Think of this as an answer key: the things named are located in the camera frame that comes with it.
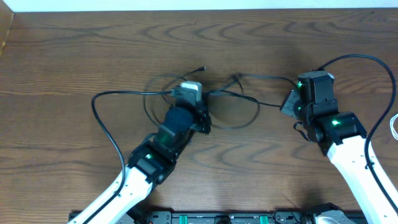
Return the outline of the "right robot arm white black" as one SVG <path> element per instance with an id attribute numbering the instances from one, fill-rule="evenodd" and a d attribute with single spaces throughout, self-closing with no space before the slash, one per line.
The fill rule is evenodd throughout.
<path id="1" fill-rule="evenodd" d="M 280 110 L 297 120 L 305 140 L 318 144 L 338 169 L 368 223 L 397 223 L 397 212 L 388 201 L 397 201 L 397 190 L 366 142 L 358 117 L 338 110 L 333 83 L 333 75 L 325 71 L 299 75 Z"/>

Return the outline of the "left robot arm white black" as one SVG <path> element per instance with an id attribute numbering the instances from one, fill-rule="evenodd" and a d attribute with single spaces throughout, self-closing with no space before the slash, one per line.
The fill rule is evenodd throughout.
<path id="1" fill-rule="evenodd" d="M 114 182 L 70 223 L 117 223 L 174 171 L 177 159 L 195 133 L 208 134 L 206 106 L 171 107 L 153 140 L 141 143 Z"/>

